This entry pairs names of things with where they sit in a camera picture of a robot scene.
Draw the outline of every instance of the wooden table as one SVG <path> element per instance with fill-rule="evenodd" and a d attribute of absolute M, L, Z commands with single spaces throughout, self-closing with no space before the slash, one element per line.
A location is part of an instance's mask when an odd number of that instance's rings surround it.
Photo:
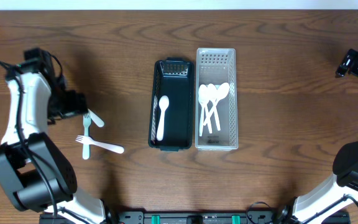
<path fill-rule="evenodd" d="M 92 147 L 84 161 L 74 142 L 81 117 L 49 128 L 78 185 L 114 209 L 277 207 L 316 187 L 341 146 L 358 140 L 358 79 L 334 78 L 347 50 L 358 50 L 358 11 L 0 12 L 0 60 L 21 63 L 36 46 L 59 58 L 68 87 L 104 119 L 92 136 L 126 149 Z M 154 63 L 195 62 L 199 47 L 236 49 L 239 149 L 149 148 Z M 10 102 L 4 75 L 0 68 L 0 140 Z M 358 209 L 347 210 L 358 223 Z M 37 220 L 15 210 L 0 187 L 0 223 Z"/>

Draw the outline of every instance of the black tray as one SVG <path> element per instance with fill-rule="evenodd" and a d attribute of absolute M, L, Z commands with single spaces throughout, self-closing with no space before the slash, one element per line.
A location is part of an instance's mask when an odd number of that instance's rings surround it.
<path fill-rule="evenodd" d="M 149 146 L 163 151 L 188 149 L 193 130 L 194 65 L 181 58 L 159 60 L 154 66 L 152 106 L 150 110 Z M 165 112 L 164 138 L 157 141 L 155 135 L 160 119 L 158 101 L 169 98 Z"/>

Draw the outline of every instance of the spoon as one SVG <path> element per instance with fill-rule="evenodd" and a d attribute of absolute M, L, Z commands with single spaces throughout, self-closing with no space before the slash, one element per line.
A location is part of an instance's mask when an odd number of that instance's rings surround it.
<path fill-rule="evenodd" d="M 160 121 L 158 122 L 157 129 L 157 140 L 161 141 L 164 138 L 164 119 L 165 119 L 165 111 L 169 105 L 169 99 L 167 96 L 161 96 L 160 102 L 158 103 L 161 109 Z"/>
<path fill-rule="evenodd" d="M 215 115 L 216 128 L 218 129 L 218 131 L 221 130 L 221 123 L 219 122 L 219 116 L 218 116 L 218 111 L 216 110 L 216 105 L 220 100 L 225 99 L 225 97 L 227 97 L 227 94 L 229 94 L 229 90 L 230 90 L 230 86 L 228 83 L 223 83 L 222 85 L 219 86 L 218 89 L 216 89 L 215 85 L 213 84 L 208 85 L 208 93 L 210 95 L 210 99 L 213 104 L 211 111 Z"/>
<path fill-rule="evenodd" d="M 198 88 L 198 102 L 201 105 L 200 128 L 198 130 L 198 135 L 201 137 L 203 135 L 204 128 L 204 109 L 207 108 L 209 102 L 208 88 L 204 84 L 200 85 L 200 87 Z M 208 108 L 205 111 L 205 116 L 208 116 Z M 205 122 L 208 124 L 209 133 L 212 133 L 211 120 L 208 119 Z"/>

